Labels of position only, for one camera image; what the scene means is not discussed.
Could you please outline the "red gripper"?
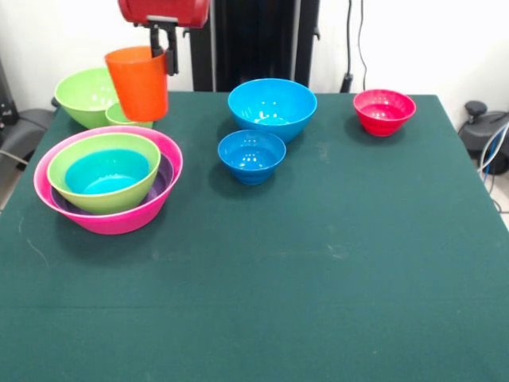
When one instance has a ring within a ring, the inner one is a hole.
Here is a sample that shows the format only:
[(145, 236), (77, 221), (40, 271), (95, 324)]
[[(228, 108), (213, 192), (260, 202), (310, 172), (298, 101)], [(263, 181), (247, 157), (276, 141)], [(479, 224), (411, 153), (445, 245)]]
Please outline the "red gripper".
[[(125, 20), (140, 25), (151, 21), (173, 22), (182, 27), (202, 28), (208, 20), (209, 0), (118, 0), (120, 11)], [(166, 31), (168, 48), (166, 49), (167, 74), (178, 73), (178, 52), (176, 27)], [(153, 57), (164, 53), (159, 42), (159, 27), (150, 25), (150, 49)]]

